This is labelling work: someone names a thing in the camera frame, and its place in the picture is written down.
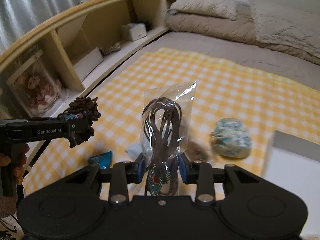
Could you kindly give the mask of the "person's left hand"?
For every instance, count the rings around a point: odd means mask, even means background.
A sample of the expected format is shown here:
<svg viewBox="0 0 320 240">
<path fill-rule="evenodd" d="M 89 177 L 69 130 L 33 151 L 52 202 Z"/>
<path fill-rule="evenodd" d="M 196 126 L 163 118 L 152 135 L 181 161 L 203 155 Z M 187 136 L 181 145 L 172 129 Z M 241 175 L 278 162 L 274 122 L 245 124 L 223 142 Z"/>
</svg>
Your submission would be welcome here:
<svg viewBox="0 0 320 240">
<path fill-rule="evenodd" d="M 23 183 L 24 165 L 27 162 L 26 154 L 29 152 L 29 145 L 17 144 L 12 148 L 12 156 L 8 157 L 1 153 L 1 167 L 8 166 L 12 163 L 12 174 L 17 185 Z"/>
</svg>

